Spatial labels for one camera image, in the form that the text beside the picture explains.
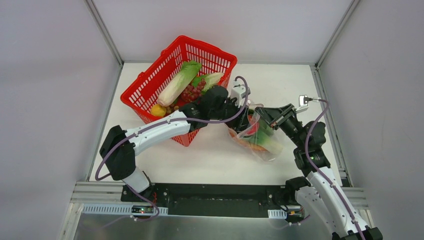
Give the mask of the red apple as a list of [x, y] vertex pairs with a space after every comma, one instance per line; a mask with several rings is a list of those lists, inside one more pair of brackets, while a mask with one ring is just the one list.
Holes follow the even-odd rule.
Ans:
[[260, 117], [257, 115], [251, 114], [247, 116], [247, 119], [248, 119], [249, 126], [246, 129], [246, 134], [248, 136], [255, 135], [260, 127], [260, 124], [259, 124]]

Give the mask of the clear pink-dotted zip bag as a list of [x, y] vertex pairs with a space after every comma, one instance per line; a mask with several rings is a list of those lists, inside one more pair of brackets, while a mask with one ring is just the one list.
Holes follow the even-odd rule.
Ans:
[[230, 137], [263, 161], [275, 160], [283, 152], [282, 134], [277, 133], [255, 110], [261, 103], [251, 104], [235, 120], [227, 123]]

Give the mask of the green white bok choy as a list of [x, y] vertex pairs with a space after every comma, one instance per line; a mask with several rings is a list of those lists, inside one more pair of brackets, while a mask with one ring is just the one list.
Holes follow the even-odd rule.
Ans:
[[283, 145], [280, 139], [275, 135], [268, 135], [265, 132], [256, 132], [256, 134], [247, 138], [247, 141], [265, 148], [266, 152], [272, 155], [279, 155], [283, 151]]

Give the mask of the pale green napa cabbage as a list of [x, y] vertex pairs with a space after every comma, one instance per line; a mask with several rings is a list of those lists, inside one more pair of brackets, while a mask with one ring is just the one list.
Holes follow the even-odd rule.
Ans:
[[157, 103], [163, 107], [168, 107], [183, 90], [198, 75], [202, 68], [202, 64], [194, 60], [184, 61], [180, 71], [172, 78], [164, 90], [159, 94]]

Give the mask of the red plastic basket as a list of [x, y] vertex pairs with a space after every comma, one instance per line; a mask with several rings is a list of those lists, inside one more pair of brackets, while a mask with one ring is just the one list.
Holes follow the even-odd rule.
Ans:
[[131, 107], [144, 123], [157, 121], [159, 118], [151, 115], [151, 108], [157, 104], [160, 93], [181, 70], [183, 63], [190, 61], [202, 65], [199, 75], [223, 73], [218, 84], [226, 88], [238, 59], [212, 44], [180, 35], [147, 70], [138, 75], [121, 94], [120, 100]]

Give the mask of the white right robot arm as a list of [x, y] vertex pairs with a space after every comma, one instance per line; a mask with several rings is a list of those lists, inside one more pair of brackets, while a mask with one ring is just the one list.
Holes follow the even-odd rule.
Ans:
[[319, 220], [333, 240], [381, 240], [383, 234], [360, 216], [338, 184], [322, 146], [326, 142], [326, 125], [318, 117], [306, 125], [297, 118], [292, 104], [283, 107], [257, 107], [254, 112], [273, 130], [282, 130], [295, 144], [295, 163], [301, 177], [285, 183], [284, 200], [300, 204], [310, 217]]

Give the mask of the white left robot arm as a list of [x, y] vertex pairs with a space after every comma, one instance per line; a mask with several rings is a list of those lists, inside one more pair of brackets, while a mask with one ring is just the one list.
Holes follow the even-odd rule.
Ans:
[[247, 109], [250, 89], [236, 85], [228, 91], [215, 85], [193, 102], [187, 103], [170, 115], [144, 126], [122, 129], [112, 127], [99, 150], [102, 162], [107, 167], [107, 177], [122, 181], [133, 189], [133, 195], [140, 202], [152, 198], [151, 181], [144, 171], [136, 166], [136, 156], [144, 150], [176, 136], [192, 133], [209, 124], [230, 123], [239, 119]]

